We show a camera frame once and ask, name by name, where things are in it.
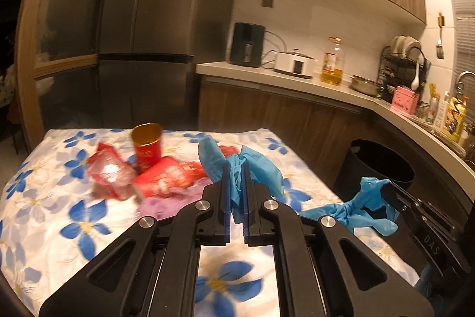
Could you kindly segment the cooking oil bottle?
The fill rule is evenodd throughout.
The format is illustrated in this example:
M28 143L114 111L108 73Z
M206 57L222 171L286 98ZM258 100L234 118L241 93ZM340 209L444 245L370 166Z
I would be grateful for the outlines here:
M328 45L325 49L320 80L327 84L340 86L343 80L345 67L345 53L341 38L328 36Z

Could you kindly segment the upright red paper cup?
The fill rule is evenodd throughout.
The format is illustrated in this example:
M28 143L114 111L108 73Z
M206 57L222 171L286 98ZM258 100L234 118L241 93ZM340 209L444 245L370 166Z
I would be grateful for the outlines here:
M161 137L163 128L156 123L137 125L131 131L131 140L138 170L143 173L154 167L161 158Z

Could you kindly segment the brown wall socket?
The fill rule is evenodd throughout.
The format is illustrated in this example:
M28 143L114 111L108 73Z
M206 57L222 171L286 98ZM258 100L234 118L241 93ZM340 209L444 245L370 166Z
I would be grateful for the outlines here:
M272 8L274 6L274 0L261 0L261 6L266 8Z

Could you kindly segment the yellow detergent bottle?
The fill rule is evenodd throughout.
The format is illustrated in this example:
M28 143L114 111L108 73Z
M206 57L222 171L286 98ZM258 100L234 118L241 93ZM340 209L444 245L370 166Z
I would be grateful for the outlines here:
M442 133L455 143L460 141L460 136L464 128L467 104L465 98L453 97L445 114L442 125Z

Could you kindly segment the hanging steel spatula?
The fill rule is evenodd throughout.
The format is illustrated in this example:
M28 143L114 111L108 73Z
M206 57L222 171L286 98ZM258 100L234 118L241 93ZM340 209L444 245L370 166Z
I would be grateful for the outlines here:
M444 28L444 16L440 12L437 17L437 23L439 27L439 37L436 43L436 56L438 59L444 59L444 48L443 48L443 28Z

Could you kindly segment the black trash bin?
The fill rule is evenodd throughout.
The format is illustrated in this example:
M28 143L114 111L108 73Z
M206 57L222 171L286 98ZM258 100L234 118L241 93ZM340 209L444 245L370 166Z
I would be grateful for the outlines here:
M350 144L332 191L343 201L351 200L360 190L362 177L389 179L407 190L415 180L415 171L392 149L370 140L356 139Z

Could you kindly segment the black air fryer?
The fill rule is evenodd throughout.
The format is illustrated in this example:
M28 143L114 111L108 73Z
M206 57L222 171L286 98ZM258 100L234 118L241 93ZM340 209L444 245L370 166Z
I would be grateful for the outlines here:
M260 67L266 28L257 24L235 23L229 61L244 67Z

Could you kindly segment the red translucent plastic bag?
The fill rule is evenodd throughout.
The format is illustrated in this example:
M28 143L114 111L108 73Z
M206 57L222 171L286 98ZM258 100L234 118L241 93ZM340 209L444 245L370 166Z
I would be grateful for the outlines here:
M136 170L121 158L112 145L99 142L95 153L86 162L86 171L88 177L108 196L121 201L132 196Z

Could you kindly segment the floral blue white tablecloth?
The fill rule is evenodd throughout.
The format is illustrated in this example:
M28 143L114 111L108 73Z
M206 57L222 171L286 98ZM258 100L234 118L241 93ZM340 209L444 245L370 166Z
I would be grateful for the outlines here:
M33 314L138 218L136 196L116 200L86 171L97 144L135 161L123 129L50 130L27 157L1 156L1 271ZM271 247L249 247L242 226L230 243L200 252L196 316L277 316Z

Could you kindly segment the lying red paper cup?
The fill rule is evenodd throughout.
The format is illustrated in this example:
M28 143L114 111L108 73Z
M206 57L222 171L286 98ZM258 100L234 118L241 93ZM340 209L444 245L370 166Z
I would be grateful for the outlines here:
M147 171L138 175L133 188L144 199L149 197L170 197L190 188L207 174L197 161L180 162L171 156L163 157Z

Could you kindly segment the white rice cooker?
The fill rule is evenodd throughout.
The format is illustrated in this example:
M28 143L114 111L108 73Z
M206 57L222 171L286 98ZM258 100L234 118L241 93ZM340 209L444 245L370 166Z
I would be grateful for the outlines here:
M311 56L307 56L299 51L278 51L275 55L273 70L299 78L312 79L315 66L316 61Z

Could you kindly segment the white kitchen countertop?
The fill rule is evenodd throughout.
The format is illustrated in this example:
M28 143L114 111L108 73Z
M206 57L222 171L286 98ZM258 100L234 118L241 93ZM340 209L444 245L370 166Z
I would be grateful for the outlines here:
M460 185L465 194L474 199L474 171L460 158L453 148L436 136L436 131L421 121L405 117L390 109L390 105L375 97L352 90L348 85L334 86L316 79L307 80L284 75L264 68L242 67L225 61L198 64L196 73L212 81L256 89L260 85L300 92L316 97L335 100L359 108L369 109L391 125L405 133L421 146Z

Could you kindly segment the dark grey refrigerator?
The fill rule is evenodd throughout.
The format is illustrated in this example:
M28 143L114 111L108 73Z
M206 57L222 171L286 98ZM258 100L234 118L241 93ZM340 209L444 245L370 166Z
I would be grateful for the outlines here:
M225 58L233 0L105 0L98 64L102 121L197 128L197 66Z

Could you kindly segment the black dish rack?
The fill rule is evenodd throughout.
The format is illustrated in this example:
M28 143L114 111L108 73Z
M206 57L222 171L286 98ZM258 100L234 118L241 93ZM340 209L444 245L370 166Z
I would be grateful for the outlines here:
M416 92L422 97L432 63L420 48L399 50L385 46L381 50L377 83L381 86L379 96L386 102L392 102L398 86L411 89L415 75L419 74L419 86Z

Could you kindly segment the wooden lower cabinets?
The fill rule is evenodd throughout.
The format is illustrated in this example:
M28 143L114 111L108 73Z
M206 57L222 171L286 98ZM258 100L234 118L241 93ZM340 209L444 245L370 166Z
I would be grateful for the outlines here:
M350 144L366 139L403 156L415 171L407 191L463 226L471 200L437 161L369 109L304 93L260 85L250 89L200 78L198 127L202 131L268 129L332 189Z

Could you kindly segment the lilac plastic bag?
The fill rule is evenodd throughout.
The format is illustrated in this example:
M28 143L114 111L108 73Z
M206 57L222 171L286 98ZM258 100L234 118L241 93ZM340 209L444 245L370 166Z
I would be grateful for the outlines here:
M203 190L202 187L190 187L176 191L169 197L153 196L146 198L138 206L138 216L152 216L157 220L175 216L181 208L200 200Z

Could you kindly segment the white spray bottle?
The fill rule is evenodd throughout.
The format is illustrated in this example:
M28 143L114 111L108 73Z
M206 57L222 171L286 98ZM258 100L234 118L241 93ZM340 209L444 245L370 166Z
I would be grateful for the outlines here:
M444 120L447 109L449 107L450 98L451 97L449 91L445 91L443 97L440 98L437 114L433 122L433 126L438 130L441 130L444 125Z

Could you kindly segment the steel bowl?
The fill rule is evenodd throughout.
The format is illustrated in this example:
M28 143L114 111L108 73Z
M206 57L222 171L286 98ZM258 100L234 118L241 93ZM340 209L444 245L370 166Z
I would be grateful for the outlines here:
M359 75L352 75L350 82L351 89L370 97L376 97L381 89L381 85L375 81L368 80Z

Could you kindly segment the pink utensil holder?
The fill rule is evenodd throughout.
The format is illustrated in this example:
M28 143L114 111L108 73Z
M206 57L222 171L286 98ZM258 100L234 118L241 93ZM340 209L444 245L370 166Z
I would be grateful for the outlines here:
M404 86L398 86L393 95L390 110L406 117L413 116L419 102L419 94Z

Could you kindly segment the wooden framed glass door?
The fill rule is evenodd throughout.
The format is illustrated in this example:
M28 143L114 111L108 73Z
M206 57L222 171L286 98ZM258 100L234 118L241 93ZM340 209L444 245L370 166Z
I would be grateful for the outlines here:
M28 150L50 129L101 124L97 64L103 1L22 0L15 71Z

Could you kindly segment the crumpled red plastic wrapper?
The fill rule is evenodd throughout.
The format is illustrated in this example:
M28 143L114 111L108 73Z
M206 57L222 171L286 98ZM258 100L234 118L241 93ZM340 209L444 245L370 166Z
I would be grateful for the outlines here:
M236 148L236 146L219 145L219 149L222 152L222 154L225 156L225 158L228 158L231 155L240 153L240 150Z

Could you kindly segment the blue rubber glove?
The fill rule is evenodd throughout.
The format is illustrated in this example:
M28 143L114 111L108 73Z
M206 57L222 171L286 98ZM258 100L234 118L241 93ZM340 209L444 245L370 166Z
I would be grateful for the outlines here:
M213 183L221 180L225 165L229 165L231 212L236 225L243 221L244 164L249 167L251 179L267 186L271 196L281 197L284 194L284 178L278 167L266 156L247 146L242 146L238 154L225 157L215 139L206 135L198 143L198 155L201 166Z
M355 228L371 227L383 236L390 236L398 230L396 220L399 212L381 197L381 189L387 184L392 182L389 179L362 177L360 190L352 200L311 208L302 211L300 216L311 220L331 216L351 232Z

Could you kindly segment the chrome sink faucet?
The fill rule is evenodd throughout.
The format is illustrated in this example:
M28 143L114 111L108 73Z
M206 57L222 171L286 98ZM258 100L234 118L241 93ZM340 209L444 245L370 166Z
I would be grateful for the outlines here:
M458 75L457 77L457 81L456 81L456 84L455 84L455 97L457 98L457 100L459 102L462 102L464 100L464 83L463 83L463 80L466 78L466 77L472 77L474 78L475 77L475 73L474 72L471 72L471 71L464 71L462 73L460 73L460 75Z

